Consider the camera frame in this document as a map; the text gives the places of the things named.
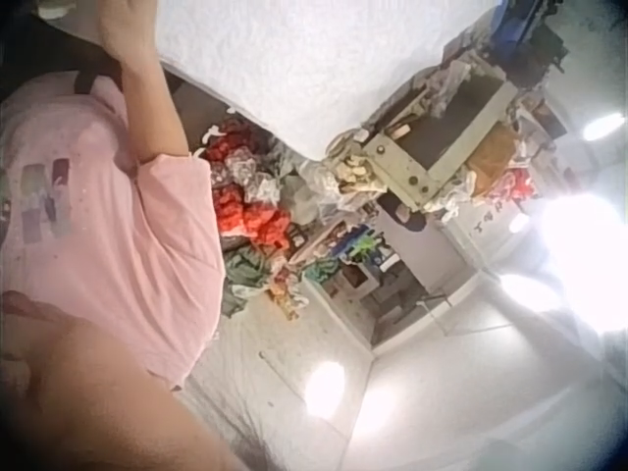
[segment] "print on t-shirt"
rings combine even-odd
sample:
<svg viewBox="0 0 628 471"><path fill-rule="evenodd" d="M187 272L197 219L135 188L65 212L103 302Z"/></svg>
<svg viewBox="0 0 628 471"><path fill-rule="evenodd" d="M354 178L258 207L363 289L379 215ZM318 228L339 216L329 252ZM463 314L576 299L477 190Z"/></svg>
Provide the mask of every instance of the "print on t-shirt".
<svg viewBox="0 0 628 471"><path fill-rule="evenodd" d="M7 173L0 169L0 247L7 238L11 223L11 188Z"/></svg>
<svg viewBox="0 0 628 471"><path fill-rule="evenodd" d="M22 236L24 243L43 241L42 225L48 224L56 238L70 231L70 161L57 159L50 174L43 164L22 168Z"/></svg>

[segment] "wall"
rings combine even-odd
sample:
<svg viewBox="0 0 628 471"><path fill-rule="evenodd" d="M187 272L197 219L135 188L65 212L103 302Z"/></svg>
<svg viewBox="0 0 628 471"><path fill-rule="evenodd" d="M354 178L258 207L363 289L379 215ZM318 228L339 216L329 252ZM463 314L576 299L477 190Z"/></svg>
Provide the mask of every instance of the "wall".
<svg viewBox="0 0 628 471"><path fill-rule="evenodd" d="M565 74L549 74L547 92L551 108L570 131L557 143L559 156L625 214L626 129L591 143L580 138L591 120L626 113L627 28L620 10L610 5L571 0L549 19L569 55L562 64Z"/></svg>
<svg viewBox="0 0 628 471"><path fill-rule="evenodd" d="M413 233L382 211L376 227L429 292L445 287L467 268L453 244L432 224L421 233Z"/></svg>
<svg viewBox="0 0 628 471"><path fill-rule="evenodd" d="M392 405L376 431L371 398ZM477 469L592 469L625 424L625 396L598 362L484 285L376 360L342 469L469 469L487 454L508 464Z"/></svg>

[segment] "pink t-shirt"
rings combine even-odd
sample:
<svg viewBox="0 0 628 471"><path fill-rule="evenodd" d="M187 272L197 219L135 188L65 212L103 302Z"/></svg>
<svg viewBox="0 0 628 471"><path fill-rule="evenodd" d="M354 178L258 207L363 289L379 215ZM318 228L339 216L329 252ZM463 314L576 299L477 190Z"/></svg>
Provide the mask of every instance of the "pink t-shirt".
<svg viewBox="0 0 628 471"><path fill-rule="evenodd" d="M2 289L95 323L180 386L220 316L209 165L160 155L137 168L121 92L98 78L75 95L75 76L40 78L3 106Z"/></svg>

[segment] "white fabric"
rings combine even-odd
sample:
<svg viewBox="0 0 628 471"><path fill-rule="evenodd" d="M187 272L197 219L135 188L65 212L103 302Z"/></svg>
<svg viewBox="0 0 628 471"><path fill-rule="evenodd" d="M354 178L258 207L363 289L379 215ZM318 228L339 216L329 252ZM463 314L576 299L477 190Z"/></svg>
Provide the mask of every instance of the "white fabric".
<svg viewBox="0 0 628 471"><path fill-rule="evenodd" d="M79 2L58 25L94 40L95 3ZM321 160L497 3L161 0L158 44L173 72Z"/></svg>

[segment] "ceiling light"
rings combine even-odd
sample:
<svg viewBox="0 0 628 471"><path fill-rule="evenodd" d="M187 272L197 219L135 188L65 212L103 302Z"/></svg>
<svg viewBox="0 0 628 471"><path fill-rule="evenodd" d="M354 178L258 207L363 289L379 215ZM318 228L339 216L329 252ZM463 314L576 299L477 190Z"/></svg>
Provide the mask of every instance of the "ceiling light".
<svg viewBox="0 0 628 471"><path fill-rule="evenodd" d="M626 123L626 118L621 113L613 113L612 115L604 116L595 121L590 122L586 127L582 136L585 140L598 140L606 137Z"/></svg>
<svg viewBox="0 0 628 471"><path fill-rule="evenodd" d="M628 228L619 213L592 194L551 202L544 239L567 302L598 333L628 327Z"/></svg>
<svg viewBox="0 0 628 471"><path fill-rule="evenodd" d="M556 292L541 282L520 275L502 275L503 290L518 304L534 312L558 309L562 302Z"/></svg>
<svg viewBox="0 0 628 471"><path fill-rule="evenodd" d="M526 227L530 224L530 216L525 213L517 214L512 221L510 221L510 226L508 229L513 234L519 234L521 231L526 229Z"/></svg>
<svg viewBox="0 0 628 471"><path fill-rule="evenodd" d="M305 389L305 404L310 415L330 419L344 394L344 368L338 363L320 365Z"/></svg>

